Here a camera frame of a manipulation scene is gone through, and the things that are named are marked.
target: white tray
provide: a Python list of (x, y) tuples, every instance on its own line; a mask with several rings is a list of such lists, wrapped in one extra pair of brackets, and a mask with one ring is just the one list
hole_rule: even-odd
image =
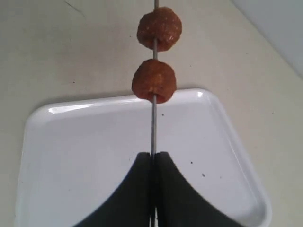
[[(134, 96), (47, 105), (25, 128), (16, 227), (71, 227), (117, 188), (151, 149), (151, 104)], [(268, 227), (271, 205), (219, 100), (177, 91), (158, 105), (158, 151), (191, 185), (247, 227)]]

